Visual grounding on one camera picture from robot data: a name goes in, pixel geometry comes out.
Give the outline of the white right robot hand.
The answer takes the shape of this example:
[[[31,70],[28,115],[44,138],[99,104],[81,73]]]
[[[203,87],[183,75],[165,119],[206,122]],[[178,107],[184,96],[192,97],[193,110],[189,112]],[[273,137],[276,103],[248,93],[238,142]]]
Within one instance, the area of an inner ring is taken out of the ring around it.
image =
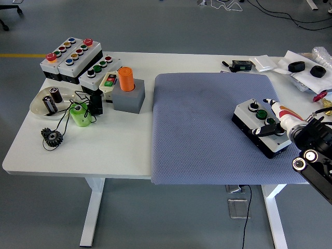
[[[271,106],[273,113],[280,122],[252,129],[249,134],[263,137],[277,134],[277,132],[284,130],[287,137],[293,141],[296,133],[307,125],[307,122],[303,118],[280,102],[273,99],[263,99],[263,101]]]

